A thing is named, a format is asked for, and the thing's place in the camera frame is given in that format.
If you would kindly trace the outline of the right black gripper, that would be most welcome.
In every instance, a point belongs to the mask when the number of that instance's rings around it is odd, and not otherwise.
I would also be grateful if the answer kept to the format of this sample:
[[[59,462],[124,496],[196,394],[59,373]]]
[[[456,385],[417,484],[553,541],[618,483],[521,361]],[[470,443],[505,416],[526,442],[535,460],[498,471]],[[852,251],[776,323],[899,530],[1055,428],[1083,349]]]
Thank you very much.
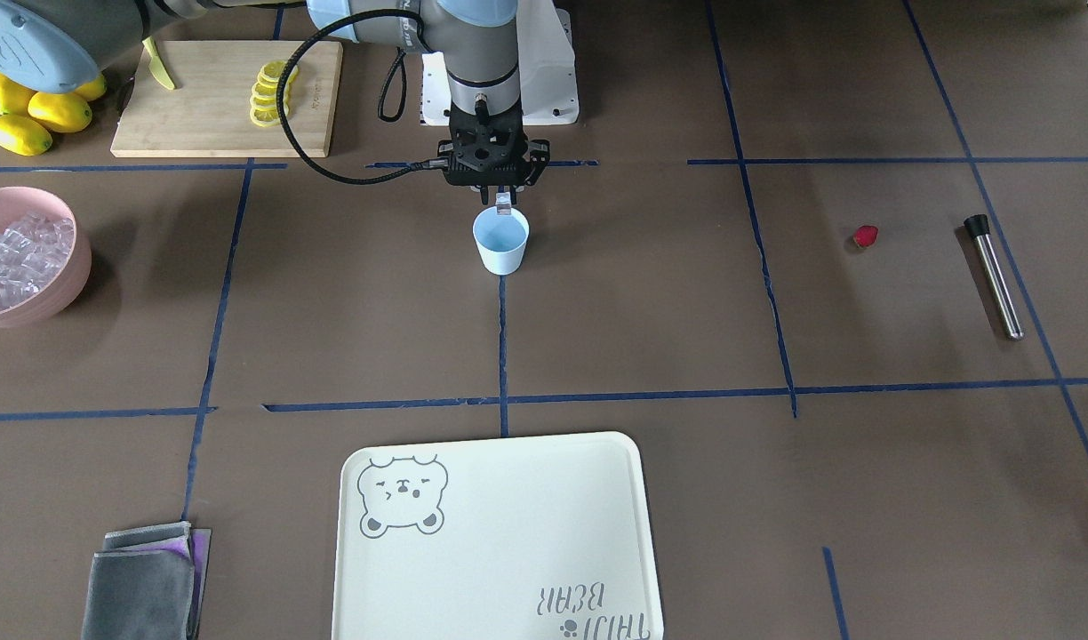
[[[487,120],[453,104],[452,138],[438,141],[437,169],[453,186],[482,188],[483,207],[494,206],[496,188],[505,187],[505,204],[515,208],[518,188],[535,185],[551,157],[548,140],[527,137],[523,116],[521,104]]]

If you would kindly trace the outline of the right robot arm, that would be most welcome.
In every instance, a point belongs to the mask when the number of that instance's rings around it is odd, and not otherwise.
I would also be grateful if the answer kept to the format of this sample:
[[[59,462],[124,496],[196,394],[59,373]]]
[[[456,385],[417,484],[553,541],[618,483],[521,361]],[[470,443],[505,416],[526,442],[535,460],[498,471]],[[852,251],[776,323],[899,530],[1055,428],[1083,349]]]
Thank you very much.
[[[336,36],[407,54],[444,58],[448,135],[435,157],[371,179],[344,177],[308,160],[325,179],[380,185],[438,171],[452,186],[516,197],[549,163],[549,144],[524,132],[516,1],[0,1],[0,72],[30,89],[67,93],[158,34],[260,30],[260,13],[297,11],[314,30],[293,48],[299,61]]]

